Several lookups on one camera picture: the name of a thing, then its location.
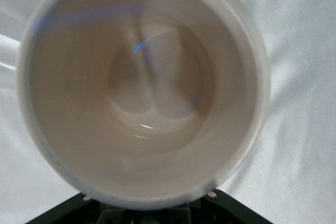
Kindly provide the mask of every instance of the ceramic mug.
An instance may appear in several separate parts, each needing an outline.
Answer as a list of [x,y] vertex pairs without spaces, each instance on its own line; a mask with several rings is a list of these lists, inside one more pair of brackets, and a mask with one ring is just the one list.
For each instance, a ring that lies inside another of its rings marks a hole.
[[44,0],[18,65],[47,162],[84,194],[140,210],[227,179],[260,132],[269,86],[239,0]]

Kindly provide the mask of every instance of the black stand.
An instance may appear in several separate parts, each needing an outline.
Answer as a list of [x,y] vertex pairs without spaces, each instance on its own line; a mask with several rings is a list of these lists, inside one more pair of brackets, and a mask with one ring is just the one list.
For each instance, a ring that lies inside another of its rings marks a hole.
[[159,211],[112,207],[78,194],[27,224],[270,224],[220,190]]

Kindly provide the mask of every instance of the white mug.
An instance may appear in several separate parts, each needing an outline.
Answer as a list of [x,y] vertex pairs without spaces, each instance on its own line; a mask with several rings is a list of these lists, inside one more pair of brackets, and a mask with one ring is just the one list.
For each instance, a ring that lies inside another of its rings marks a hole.
[[84,194],[138,210],[225,181],[269,93],[265,46],[239,0],[44,0],[18,65],[47,162]]

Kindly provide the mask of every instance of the white cloth backdrop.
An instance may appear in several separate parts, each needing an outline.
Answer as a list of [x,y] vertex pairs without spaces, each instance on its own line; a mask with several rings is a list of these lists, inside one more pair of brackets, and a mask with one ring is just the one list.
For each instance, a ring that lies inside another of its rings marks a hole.
[[[41,0],[0,0],[0,223],[24,223],[76,194],[24,128],[15,70]],[[336,0],[242,0],[271,58],[260,141],[220,189],[274,223],[336,221]]]

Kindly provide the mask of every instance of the mug rim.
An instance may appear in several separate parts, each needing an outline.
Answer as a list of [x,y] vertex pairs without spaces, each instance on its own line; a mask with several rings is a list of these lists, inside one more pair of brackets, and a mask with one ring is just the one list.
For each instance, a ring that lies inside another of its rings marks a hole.
[[130,209],[152,210],[195,200],[214,189],[214,187],[220,185],[228,179],[234,171],[236,171],[250,152],[251,147],[254,145],[261,132],[262,126],[266,120],[270,100],[270,62],[267,56],[267,50],[255,21],[240,0],[223,0],[223,4],[230,7],[230,10],[244,30],[245,36],[248,38],[250,46],[253,49],[253,56],[256,64],[255,68],[257,69],[257,101],[253,119],[251,120],[249,130],[246,134],[246,139],[249,139],[249,141],[244,141],[244,144],[247,146],[239,149],[239,152],[234,157],[235,165],[229,173],[223,170],[219,171],[213,178],[209,178],[206,184],[201,186],[197,185],[182,194],[171,195],[164,199],[153,199],[150,198],[150,196],[148,198],[132,198],[111,195],[109,192],[95,187],[75,175],[57,155],[50,151],[49,145],[44,139],[43,132],[38,127],[38,123],[34,117],[32,103],[30,101],[30,90],[27,78],[30,69],[30,56],[27,52],[29,52],[31,47],[33,34],[38,26],[38,21],[47,10],[52,8],[56,1],[57,0],[43,0],[32,15],[29,25],[24,32],[17,66],[17,96],[22,117],[34,144],[42,153],[47,163],[56,170],[65,181],[82,191],[84,194],[101,202]]

